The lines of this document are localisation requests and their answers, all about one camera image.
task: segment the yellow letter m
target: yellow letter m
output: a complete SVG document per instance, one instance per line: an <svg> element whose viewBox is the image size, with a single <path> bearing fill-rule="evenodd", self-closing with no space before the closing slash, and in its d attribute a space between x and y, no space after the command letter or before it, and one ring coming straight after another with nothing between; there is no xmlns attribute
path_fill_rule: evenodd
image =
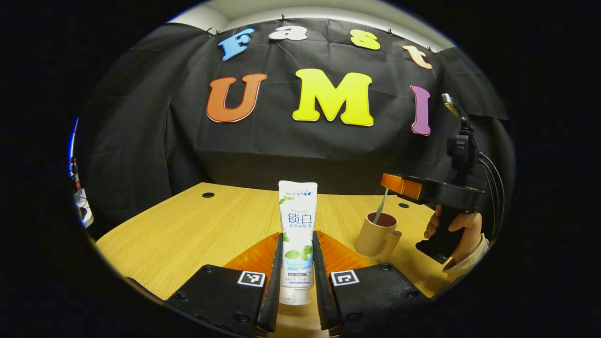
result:
<svg viewBox="0 0 601 338"><path fill-rule="evenodd" d="M370 115L367 87L371 78L361 73L348 73L335 88L326 74L320 69L299 69L296 72L302 80L299 109L292 113L297 121L317 121L320 117L315 110L315 100L322 107L328 121L333 121L342 104L346 101L346 110L340 120L346 124L372 126L374 119Z"/></svg>

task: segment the human hand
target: human hand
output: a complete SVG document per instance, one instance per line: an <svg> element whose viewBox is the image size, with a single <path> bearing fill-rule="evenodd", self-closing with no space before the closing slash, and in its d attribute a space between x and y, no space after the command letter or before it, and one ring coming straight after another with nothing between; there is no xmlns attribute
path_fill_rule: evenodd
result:
<svg viewBox="0 0 601 338"><path fill-rule="evenodd" d="M424 232L425 238L430 238L436 233L436 229L440 225L439 217L442 214L442 205L436 206L436 211L430 218L430 222L426 226L426 232ZM480 233L482 231L482 215L479 212L464 212L459 214L451 225L449 225L449 231L455 232L461 228L465 228L463 235L457 248L451 254L454 260L454 264L466 259L470 254L476 250L481 241Z"/></svg>

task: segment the letter a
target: letter a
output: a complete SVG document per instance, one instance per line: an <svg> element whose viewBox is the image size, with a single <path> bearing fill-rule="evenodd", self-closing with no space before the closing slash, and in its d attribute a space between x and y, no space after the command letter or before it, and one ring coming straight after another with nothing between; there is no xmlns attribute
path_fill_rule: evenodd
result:
<svg viewBox="0 0 601 338"><path fill-rule="evenodd" d="M307 35L305 34L307 32L307 29L305 27L284 26L278 27L275 30L277 32L269 34L269 38L272 38L274 40L283 40L287 38L288 40L294 41L305 40L307 38Z"/></svg>

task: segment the finger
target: finger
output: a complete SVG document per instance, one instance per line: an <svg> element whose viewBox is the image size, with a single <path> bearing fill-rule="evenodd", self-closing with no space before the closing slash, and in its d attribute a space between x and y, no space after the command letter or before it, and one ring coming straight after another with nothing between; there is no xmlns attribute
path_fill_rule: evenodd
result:
<svg viewBox="0 0 601 338"><path fill-rule="evenodd" d="M441 221L438 219L436 214L434 214L432 217L430 217L430 223L432 223L435 228L438 228L438 226L441 224Z"/></svg>
<svg viewBox="0 0 601 338"><path fill-rule="evenodd" d="M475 223L477 222L477 218L479 217L479 213L472 211L472 212L464 212L462 214L459 214L456 218L457 222L461 224L462 227L466 227L466 228L471 228L473 226L475 226Z"/></svg>
<svg viewBox="0 0 601 338"><path fill-rule="evenodd" d="M455 217L453 222L451 222L451 225L449 226L449 231L450 232L457 231L463 227L463 224L464 223L463 223L462 214L459 214L457 217Z"/></svg>
<svg viewBox="0 0 601 338"><path fill-rule="evenodd" d="M428 226L426 227L426 238L430 238L432 237L432 235L434 235L436 233L436 228L434 227L434 225L432 225L432 223L428 223Z"/></svg>

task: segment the mug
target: mug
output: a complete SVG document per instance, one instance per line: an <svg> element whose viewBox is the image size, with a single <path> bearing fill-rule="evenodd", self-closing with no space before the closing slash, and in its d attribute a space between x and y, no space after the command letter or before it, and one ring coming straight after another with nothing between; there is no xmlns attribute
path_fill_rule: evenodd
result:
<svg viewBox="0 0 601 338"><path fill-rule="evenodd" d="M372 223L376 212L370 212L365 216L361 232L355 241L355 250L363 256L377 256L384 249L386 234L397 228L397 219L394 216L382 212L377 224Z"/></svg>

